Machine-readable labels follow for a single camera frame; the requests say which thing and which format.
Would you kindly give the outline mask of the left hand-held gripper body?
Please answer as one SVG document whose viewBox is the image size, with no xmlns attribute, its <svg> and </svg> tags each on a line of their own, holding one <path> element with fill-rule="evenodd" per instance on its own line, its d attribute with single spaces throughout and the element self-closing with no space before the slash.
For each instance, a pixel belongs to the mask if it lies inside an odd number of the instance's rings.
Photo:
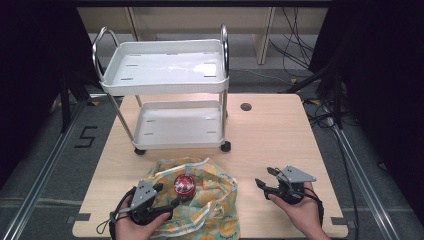
<svg viewBox="0 0 424 240">
<path fill-rule="evenodd" d="M 130 203 L 129 216 L 131 220 L 138 225 L 148 225 L 161 214 L 166 212 L 172 213 L 174 210 L 171 204 L 161 207 L 153 206 L 156 195 L 159 193 L 153 188 L 154 185 L 151 185 L 144 180 L 140 180 L 135 188 L 135 192 Z"/>
</svg>

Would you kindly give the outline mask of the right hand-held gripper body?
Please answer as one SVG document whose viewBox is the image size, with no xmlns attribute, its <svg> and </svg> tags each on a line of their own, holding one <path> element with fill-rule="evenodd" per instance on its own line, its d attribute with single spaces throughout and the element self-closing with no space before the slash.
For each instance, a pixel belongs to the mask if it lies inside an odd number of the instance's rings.
<svg viewBox="0 0 424 240">
<path fill-rule="evenodd" d="M 278 181 L 278 187 L 274 188 L 266 185 L 268 189 L 263 191 L 265 198 L 269 199 L 269 195 L 273 194 L 290 205 L 300 203 L 306 196 L 304 184 L 306 182 L 315 182 L 316 178 L 291 165 L 279 170 L 280 174 L 274 176 Z"/>
</svg>

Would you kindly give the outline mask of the red round tin can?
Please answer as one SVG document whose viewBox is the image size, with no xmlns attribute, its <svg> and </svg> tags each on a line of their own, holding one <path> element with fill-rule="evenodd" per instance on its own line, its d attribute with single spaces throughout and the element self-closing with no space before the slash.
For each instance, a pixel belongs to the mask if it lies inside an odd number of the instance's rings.
<svg viewBox="0 0 424 240">
<path fill-rule="evenodd" d="M 174 191 L 179 196 L 191 196 L 196 191 L 194 178 L 189 174 L 181 174 L 174 180 Z"/>
</svg>

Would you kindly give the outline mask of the lemon print plastic bag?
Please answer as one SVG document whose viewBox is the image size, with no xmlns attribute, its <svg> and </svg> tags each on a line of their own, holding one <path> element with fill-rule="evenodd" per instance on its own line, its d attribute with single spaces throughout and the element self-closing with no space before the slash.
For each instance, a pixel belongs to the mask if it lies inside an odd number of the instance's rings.
<svg viewBox="0 0 424 240">
<path fill-rule="evenodd" d="M 210 158 L 158 161 L 143 177 L 152 185 L 163 185 L 153 205 L 165 206 L 177 197 L 174 180 L 181 174 L 194 178 L 195 193 L 173 210 L 172 218 L 154 232 L 151 240 L 238 240 L 236 179 Z"/>
</svg>

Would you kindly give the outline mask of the white two-tier trolley cart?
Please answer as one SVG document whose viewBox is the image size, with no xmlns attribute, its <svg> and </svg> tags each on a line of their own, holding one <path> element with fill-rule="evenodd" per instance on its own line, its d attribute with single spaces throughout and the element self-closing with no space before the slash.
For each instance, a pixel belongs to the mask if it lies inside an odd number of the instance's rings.
<svg viewBox="0 0 424 240">
<path fill-rule="evenodd" d="M 112 34 L 103 27 L 92 45 L 92 61 L 102 89 L 117 96 L 217 94 L 218 99 L 139 101 L 135 129 L 126 131 L 138 155 L 153 149 L 231 150 L 226 139 L 229 88 L 227 27 L 218 39 L 116 42 L 106 68 L 98 57 L 100 41 Z"/>
</svg>

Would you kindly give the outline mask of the person's left hand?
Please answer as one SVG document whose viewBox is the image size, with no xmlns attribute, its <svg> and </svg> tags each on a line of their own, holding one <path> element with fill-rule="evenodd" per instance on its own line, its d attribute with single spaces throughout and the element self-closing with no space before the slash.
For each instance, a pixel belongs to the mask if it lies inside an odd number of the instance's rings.
<svg viewBox="0 0 424 240">
<path fill-rule="evenodd" d="M 148 225 L 137 225 L 127 215 L 120 213 L 115 223 L 116 240 L 149 240 L 153 233 L 159 228 L 170 216 L 169 212 L 163 213 L 156 217 Z"/>
</svg>

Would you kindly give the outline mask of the person's right hand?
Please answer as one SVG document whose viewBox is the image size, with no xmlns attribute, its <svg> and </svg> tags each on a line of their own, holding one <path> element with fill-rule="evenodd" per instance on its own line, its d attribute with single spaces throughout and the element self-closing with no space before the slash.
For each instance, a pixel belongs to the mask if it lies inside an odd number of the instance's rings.
<svg viewBox="0 0 424 240">
<path fill-rule="evenodd" d="M 269 194 L 268 198 L 286 213 L 292 224 L 308 240 L 330 240 L 321 227 L 318 204 L 314 200 L 304 198 L 300 203 L 290 205 L 273 194 Z"/>
</svg>

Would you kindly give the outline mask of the black metal stand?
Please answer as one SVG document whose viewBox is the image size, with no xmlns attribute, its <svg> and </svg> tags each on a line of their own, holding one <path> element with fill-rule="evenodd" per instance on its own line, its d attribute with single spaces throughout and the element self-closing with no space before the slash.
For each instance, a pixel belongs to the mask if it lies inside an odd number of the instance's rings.
<svg viewBox="0 0 424 240">
<path fill-rule="evenodd" d="M 85 86 L 89 78 L 81 72 L 66 72 L 60 79 L 60 98 L 62 105 L 62 129 L 64 133 L 71 122 L 69 93 L 72 93 L 77 101 L 86 101 L 89 98 Z"/>
<path fill-rule="evenodd" d="M 342 128 L 342 81 L 341 75 L 339 74 L 339 67 L 336 64 L 327 64 L 324 68 L 307 77 L 305 80 L 285 90 L 284 93 L 295 93 L 316 80 L 321 80 L 317 88 L 317 94 L 320 98 L 326 98 L 329 95 L 333 96 L 334 106 L 331 116 L 336 126 Z"/>
</svg>

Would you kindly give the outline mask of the black curtain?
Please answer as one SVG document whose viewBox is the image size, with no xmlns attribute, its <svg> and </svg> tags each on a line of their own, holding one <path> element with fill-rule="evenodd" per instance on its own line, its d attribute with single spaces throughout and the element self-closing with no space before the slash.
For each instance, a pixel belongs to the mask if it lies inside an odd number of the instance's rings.
<svg viewBox="0 0 424 240">
<path fill-rule="evenodd" d="M 333 0 L 310 69 L 337 61 L 354 115 L 424 223 L 424 0 Z"/>
<path fill-rule="evenodd" d="M 0 0 L 0 189 L 63 90 L 86 100 L 97 87 L 92 44 L 78 10 Z"/>
</svg>

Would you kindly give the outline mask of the light wooden furniture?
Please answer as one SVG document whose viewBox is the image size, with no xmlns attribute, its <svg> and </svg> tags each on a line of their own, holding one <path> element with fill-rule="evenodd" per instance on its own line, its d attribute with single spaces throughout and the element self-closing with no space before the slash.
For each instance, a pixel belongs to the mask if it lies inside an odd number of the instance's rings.
<svg viewBox="0 0 424 240">
<path fill-rule="evenodd" d="M 212 34 L 226 25 L 231 34 L 252 36 L 257 63 L 266 62 L 272 34 L 320 33 L 326 8 L 312 7 L 80 7 L 89 33 L 108 26 L 134 40 L 155 40 L 159 34 Z"/>
</svg>

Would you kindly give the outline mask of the metal floor rail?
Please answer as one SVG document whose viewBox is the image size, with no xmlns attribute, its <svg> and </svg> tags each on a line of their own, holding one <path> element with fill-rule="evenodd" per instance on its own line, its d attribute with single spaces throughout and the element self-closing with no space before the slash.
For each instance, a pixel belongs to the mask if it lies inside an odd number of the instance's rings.
<svg viewBox="0 0 424 240">
<path fill-rule="evenodd" d="M 376 191 L 371 185 L 365 170 L 361 166 L 350 142 L 347 139 L 343 130 L 340 130 L 337 125 L 331 127 L 341 152 L 343 153 L 345 162 L 349 167 L 353 177 L 355 178 L 358 187 L 368 205 L 368 209 L 374 217 L 384 240 L 400 240 L 400 235 L 394 226 L 394 223 L 389 215 L 389 212 L 383 206 L 382 201 L 377 196 Z"/>
<path fill-rule="evenodd" d="M 18 240 L 20 238 L 85 106 L 85 102 L 77 102 L 75 104 L 71 119 L 65 123 L 65 127 L 61 128 L 58 136 L 54 138 L 54 145 L 50 148 L 48 156 L 43 161 L 25 196 L 22 199 L 5 201 L 7 206 L 16 207 L 17 211 L 11 218 L 7 228 L 0 234 L 0 240 Z"/>
</svg>

